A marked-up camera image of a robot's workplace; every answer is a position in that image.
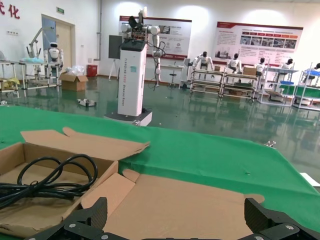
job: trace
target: epoxy floor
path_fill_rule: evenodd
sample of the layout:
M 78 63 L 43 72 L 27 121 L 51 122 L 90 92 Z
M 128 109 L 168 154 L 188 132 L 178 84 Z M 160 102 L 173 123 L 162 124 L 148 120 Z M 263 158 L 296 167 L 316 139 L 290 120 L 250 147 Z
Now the epoxy floor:
M 9 104 L 30 108 L 103 117 L 117 111 L 116 80 L 90 79 L 85 92 L 55 88 L 29 90 L 20 98 L 6 98 Z M 79 106 L 77 99 L 88 98 L 96 107 Z M 217 98 L 210 94 L 193 94 L 189 90 L 145 84 L 144 107 L 152 108 L 150 126 L 219 135 L 264 144 L 276 142 L 277 148 L 299 172 L 306 172 L 320 182 L 320 112 L 249 103 L 245 99 Z M 188 146 L 181 146 L 179 151 Z

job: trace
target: black cable bundle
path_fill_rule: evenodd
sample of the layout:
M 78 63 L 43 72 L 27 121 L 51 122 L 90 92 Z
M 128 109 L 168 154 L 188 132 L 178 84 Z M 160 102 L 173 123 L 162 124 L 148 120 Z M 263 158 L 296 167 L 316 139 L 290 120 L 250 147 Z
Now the black cable bundle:
M 94 173 L 93 177 L 80 163 L 76 162 L 75 159 L 84 158 L 87 159 L 93 166 Z M 30 185 L 23 184 L 22 178 L 25 172 L 34 164 L 41 161 L 54 161 L 58 164 L 57 168 L 54 169 L 45 179 L 41 181 L 34 181 Z M 88 177 L 88 183 L 82 185 L 78 183 L 54 183 L 57 180 L 66 165 L 76 165 L 81 168 Z M 52 156 L 45 156 L 33 160 L 26 165 L 20 172 L 17 178 L 17 184 L 11 183 L 0 183 L 0 209 L 6 208 L 15 202 L 23 198 L 58 198 L 72 200 L 74 197 L 80 197 L 87 191 L 90 186 L 96 181 L 98 177 L 98 167 L 91 157 L 85 154 L 77 154 L 69 157 L 67 160 L 61 162 Z

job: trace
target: open cardboard box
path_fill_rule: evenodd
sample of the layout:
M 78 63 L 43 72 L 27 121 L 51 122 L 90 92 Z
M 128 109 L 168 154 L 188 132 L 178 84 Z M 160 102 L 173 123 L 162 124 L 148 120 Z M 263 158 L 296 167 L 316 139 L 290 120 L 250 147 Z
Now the open cardboard box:
M 14 183 L 23 165 L 36 158 L 50 155 L 64 160 L 77 153 L 93 157 L 100 170 L 98 181 L 74 202 L 24 199 L 1 210 L 0 232 L 29 237 L 58 224 L 74 210 L 91 207 L 99 197 L 107 197 L 108 219 L 103 230 L 130 240 L 235 240 L 252 234 L 244 218 L 244 200 L 253 197 L 261 203 L 263 197 L 128 169 L 120 175 L 118 160 L 140 153 L 148 143 L 83 134 L 70 128 L 63 132 L 65 135 L 53 130 L 22 132 L 26 143 L 0 151 L 0 182 Z M 32 167 L 23 183 L 43 179 L 54 167 L 49 162 Z M 86 181 L 77 168 L 69 166 L 65 171 L 61 182 Z
M 62 90 L 70 91 L 84 91 L 86 90 L 86 82 L 88 82 L 87 76 L 84 75 L 71 75 L 63 72 L 59 80 L 61 80 Z
M 22 168 L 40 157 L 52 156 L 64 161 L 75 154 L 87 154 L 95 161 L 99 177 L 85 193 L 87 195 L 118 172 L 119 160 L 138 154 L 149 146 L 149 143 L 78 133 L 67 127 L 63 132 L 65 135 L 54 130 L 22 132 L 26 143 L 17 143 L 0 150 L 0 183 L 17 183 Z M 77 162 L 93 172 L 92 165 L 86 159 L 79 158 Z M 52 161 L 39 162 L 27 170 L 22 183 L 41 181 L 56 167 L 57 164 Z M 85 184 L 88 178 L 83 174 L 80 168 L 66 165 L 63 174 L 55 183 Z M 22 199 L 0 210 L 0 232 L 22 238 L 32 236 L 59 224 L 63 216 L 80 206 L 80 201 L 81 198 L 74 201 L 55 198 Z
M 177 238 L 235 240 L 252 234 L 244 217 L 245 198 L 259 203 L 257 194 L 116 171 L 81 199 L 90 208 L 107 198 L 106 233 L 130 240 Z

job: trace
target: poster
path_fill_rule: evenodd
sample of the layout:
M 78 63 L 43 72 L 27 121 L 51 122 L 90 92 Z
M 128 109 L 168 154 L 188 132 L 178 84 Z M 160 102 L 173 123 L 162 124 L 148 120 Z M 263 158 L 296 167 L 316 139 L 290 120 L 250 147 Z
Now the poster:
M 265 58 L 273 66 L 294 59 L 303 27 L 270 26 L 234 22 L 218 22 L 213 58 L 216 64 L 225 64 L 239 54 L 243 64 L 254 65 Z
M 128 24 L 129 16 L 120 16 L 119 34 L 121 35 L 121 25 Z M 162 59 L 184 60 L 188 57 L 190 35 L 191 35 L 191 20 L 171 19 L 146 17 L 144 24 L 149 26 L 160 27 L 160 42 L 165 43 L 165 56 Z M 149 41 L 152 42 L 152 35 L 149 36 Z M 153 48 L 148 47 L 147 56 L 152 57 Z

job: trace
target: red trash bin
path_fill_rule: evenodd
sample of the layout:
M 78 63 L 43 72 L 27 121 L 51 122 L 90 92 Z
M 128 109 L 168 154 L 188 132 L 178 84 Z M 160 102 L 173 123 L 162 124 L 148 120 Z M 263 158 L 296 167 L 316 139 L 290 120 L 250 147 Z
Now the red trash bin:
M 98 66 L 97 65 L 87 65 L 86 67 L 86 76 L 87 77 L 96 77 L 98 74 Z

